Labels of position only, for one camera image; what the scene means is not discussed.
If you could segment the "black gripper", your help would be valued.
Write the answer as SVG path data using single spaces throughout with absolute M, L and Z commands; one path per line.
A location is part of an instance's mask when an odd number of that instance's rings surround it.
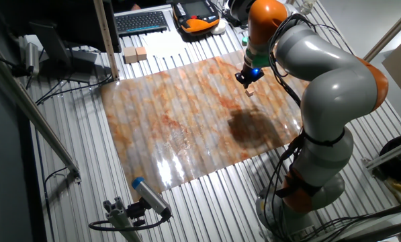
M 241 83 L 245 89 L 250 88 L 253 82 L 256 82 L 263 76 L 264 72 L 261 69 L 252 68 L 243 69 L 241 72 L 235 74 L 236 80 Z

